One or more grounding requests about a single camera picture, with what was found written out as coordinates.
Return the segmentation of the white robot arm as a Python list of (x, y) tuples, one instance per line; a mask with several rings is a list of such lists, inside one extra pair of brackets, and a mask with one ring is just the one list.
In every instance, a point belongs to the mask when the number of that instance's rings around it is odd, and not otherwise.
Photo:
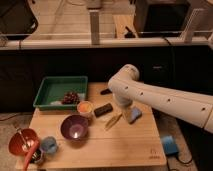
[(134, 65), (126, 64), (108, 81), (119, 107), (138, 101), (213, 134), (213, 96), (145, 84), (139, 75)]

